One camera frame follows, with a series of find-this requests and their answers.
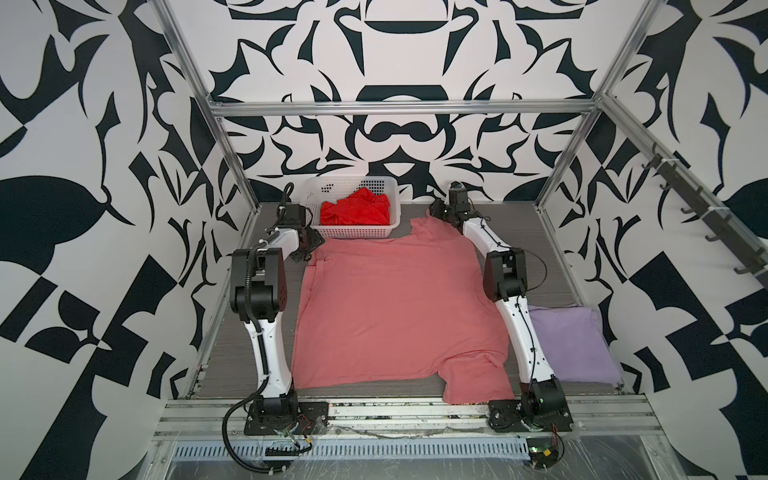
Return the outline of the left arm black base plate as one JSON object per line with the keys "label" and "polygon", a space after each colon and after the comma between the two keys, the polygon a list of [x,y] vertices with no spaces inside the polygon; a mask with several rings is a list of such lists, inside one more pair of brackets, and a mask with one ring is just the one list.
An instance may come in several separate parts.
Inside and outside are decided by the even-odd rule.
{"label": "left arm black base plate", "polygon": [[278,433],[310,435],[328,425],[327,402],[295,402],[289,398],[257,399],[248,410],[244,427],[246,436]]}

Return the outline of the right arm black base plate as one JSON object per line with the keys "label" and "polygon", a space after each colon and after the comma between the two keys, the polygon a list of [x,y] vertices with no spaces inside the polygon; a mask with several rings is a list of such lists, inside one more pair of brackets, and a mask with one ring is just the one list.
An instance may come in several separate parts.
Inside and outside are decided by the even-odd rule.
{"label": "right arm black base plate", "polygon": [[498,433],[571,432],[573,416],[566,403],[552,407],[527,400],[488,403],[488,425]]}

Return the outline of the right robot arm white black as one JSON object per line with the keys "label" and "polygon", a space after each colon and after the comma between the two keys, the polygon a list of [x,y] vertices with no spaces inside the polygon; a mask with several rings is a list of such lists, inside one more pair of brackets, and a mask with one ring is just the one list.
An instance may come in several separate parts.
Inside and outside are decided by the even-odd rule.
{"label": "right robot arm white black", "polygon": [[530,317],[525,251],[493,232],[461,182],[452,182],[447,198],[435,200],[429,213],[456,228],[483,255],[483,290],[499,310],[515,354],[522,394],[518,399],[490,401],[489,426],[497,432],[571,431],[566,395]]}

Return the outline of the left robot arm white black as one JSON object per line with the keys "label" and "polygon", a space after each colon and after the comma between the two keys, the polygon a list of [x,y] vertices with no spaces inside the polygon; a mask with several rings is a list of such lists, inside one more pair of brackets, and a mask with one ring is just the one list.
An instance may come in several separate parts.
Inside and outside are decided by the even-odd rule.
{"label": "left robot arm white black", "polygon": [[231,257],[230,308],[248,332],[259,372],[252,396],[259,420],[293,419],[298,400],[287,365],[281,321],[287,307],[287,259],[307,262],[324,238],[311,226],[310,211],[288,200],[276,210],[267,237]]}

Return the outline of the pink t shirt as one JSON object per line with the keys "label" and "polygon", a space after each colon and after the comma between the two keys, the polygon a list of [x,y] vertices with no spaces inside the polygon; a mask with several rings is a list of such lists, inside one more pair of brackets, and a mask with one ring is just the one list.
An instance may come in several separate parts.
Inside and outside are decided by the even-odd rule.
{"label": "pink t shirt", "polygon": [[472,242],[432,217],[389,239],[330,239],[307,265],[292,352],[298,389],[439,376],[449,404],[514,396],[509,335]]}

